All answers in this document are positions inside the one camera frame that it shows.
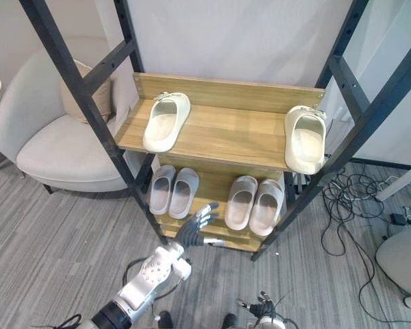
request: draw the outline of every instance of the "wooden shelf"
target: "wooden shelf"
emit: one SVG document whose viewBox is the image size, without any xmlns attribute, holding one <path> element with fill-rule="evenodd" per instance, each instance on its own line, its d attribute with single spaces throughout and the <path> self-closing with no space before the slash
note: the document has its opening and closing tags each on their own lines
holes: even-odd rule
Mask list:
<svg viewBox="0 0 411 329">
<path fill-rule="evenodd" d="M 169 236 L 173 238 L 177 234 L 177 229 L 172 230 L 172 229 L 165 229 L 162 230 L 164 236 Z M 210 237 L 216 237 L 220 239 L 219 236 L 213 236 L 213 234 L 208 234 Z M 228 239 L 225 240 L 225 246 L 227 248 L 232 248 L 232 249 L 238 249 L 238 250 L 245 250 L 247 252 L 255 252 L 259 247 L 260 247 L 260 242 L 259 241 L 252 241 L 252 240 L 247 240 L 247 241 L 237 241 L 234 238 L 229 237 Z"/>
<path fill-rule="evenodd" d="M 191 109 L 177 142 L 165 152 L 191 160 L 288 170 L 284 161 L 285 114 L 295 105 L 314 106 L 323 89 L 135 74 L 140 101 L 115 140 L 120 148 L 146 152 L 142 136 L 153 97 L 178 91 L 190 97 Z"/>
<path fill-rule="evenodd" d="M 146 152 L 142 136 L 153 98 L 163 91 L 188 95 L 190 114 L 171 150 L 158 154 L 161 165 L 194 169 L 199 188 L 190 215 L 219 202 L 219 217 L 204 227 L 204 236 L 225 240 L 225 246 L 255 252 L 263 236 L 248 227 L 235 231 L 225 225 L 225 208 L 233 181 L 251 175 L 260 181 L 279 180 L 289 170 L 284 160 L 286 113 L 297 105 L 317 107 L 324 89 L 271 86 L 187 77 L 135 73 L 140 96 L 115 136 L 121 149 Z M 165 236 L 174 237 L 184 220 L 155 216 Z"/>
<path fill-rule="evenodd" d="M 141 99 L 116 135 L 122 149 L 146 152 L 142 136 L 153 100 Z M 287 170 L 284 114 L 191 105 L 171 156 Z"/>
</svg>

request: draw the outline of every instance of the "slipper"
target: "slipper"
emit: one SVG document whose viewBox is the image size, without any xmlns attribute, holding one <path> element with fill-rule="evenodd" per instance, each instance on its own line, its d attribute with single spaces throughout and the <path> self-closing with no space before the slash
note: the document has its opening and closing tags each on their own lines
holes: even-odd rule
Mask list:
<svg viewBox="0 0 411 329">
<path fill-rule="evenodd" d="M 247 226 L 257 189 L 258 181 L 251 176 L 240 176 L 233 182 L 225 209 L 225 223 L 232 230 Z"/>
<path fill-rule="evenodd" d="M 165 152 L 174 146 L 190 112 L 189 98 L 182 93 L 159 94 L 143 134 L 143 147 L 151 152 Z"/>
<path fill-rule="evenodd" d="M 183 219 L 188 215 L 198 185 L 199 176 L 195 170 L 183 168 L 179 171 L 173 187 L 169 216 L 175 219 Z"/>
<path fill-rule="evenodd" d="M 285 162 L 297 173 L 313 175 L 324 164 L 326 116 L 308 106 L 295 106 L 285 118 Z"/>
<path fill-rule="evenodd" d="M 163 215 L 167 212 L 171 200 L 171 191 L 175 167 L 166 164 L 161 166 L 152 176 L 151 197 L 149 211 L 155 215 Z"/>
<path fill-rule="evenodd" d="M 264 180 L 260 183 L 249 217 L 251 231 L 261 236 L 273 231 L 282 209 L 283 196 L 283 188 L 275 180 Z"/>
</svg>

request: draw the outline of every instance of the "white armchair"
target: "white armchair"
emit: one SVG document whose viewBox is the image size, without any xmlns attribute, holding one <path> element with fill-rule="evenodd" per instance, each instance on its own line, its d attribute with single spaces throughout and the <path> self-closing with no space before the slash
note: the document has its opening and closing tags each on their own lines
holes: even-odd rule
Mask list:
<svg viewBox="0 0 411 329">
<path fill-rule="evenodd" d="M 73 58 L 91 67 L 109 52 L 103 39 L 76 38 L 66 43 Z M 84 192 L 126 188 L 91 127 L 65 113 L 59 81 L 45 50 L 23 65 L 0 103 L 0 152 L 49 186 Z M 115 133 L 115 115 L 108 128 Z M 129 165 L 136 167 L 132 162 L 138 159 L 125 154 Z"/>
</svg>

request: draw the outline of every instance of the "robotic arm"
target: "robotic arm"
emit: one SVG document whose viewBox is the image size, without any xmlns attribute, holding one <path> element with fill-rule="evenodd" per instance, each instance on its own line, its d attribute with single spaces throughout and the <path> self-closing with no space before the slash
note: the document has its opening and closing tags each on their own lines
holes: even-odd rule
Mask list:
<svg viewBox="0 0 411 329">
<path fill-rule="evenodd" d="M 211 211 L 218 206 L 218 203 L 213 203 L 198 210 L 179 229 L 172 242 L 165 247 L 157 247 L 153 255 L 144 261 L 140 272 L 91 320 L 84 321 L 77 328 L 128 329 L 166 287 L 170 275 L 175 274 L 182 280 L 187 280 L 191 267 L 181 258 L 184 251 L 191 245 L 223 244 L 222 240 L 198 235 L 198 231 L 217 216 Z"/>
</svg>

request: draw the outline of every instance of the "power adapter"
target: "power adapter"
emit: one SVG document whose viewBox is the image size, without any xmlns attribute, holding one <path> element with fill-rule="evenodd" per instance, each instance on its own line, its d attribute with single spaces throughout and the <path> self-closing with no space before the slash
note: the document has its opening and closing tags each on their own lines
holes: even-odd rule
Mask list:
<svg viewBox="0 0 411 329">
<path fill-rule="evenodd" d="M 406 218 L 401 214 L 390 214 L 391 223 L 393 225 L 404 226 L 406 225 Z"/>
</svg>

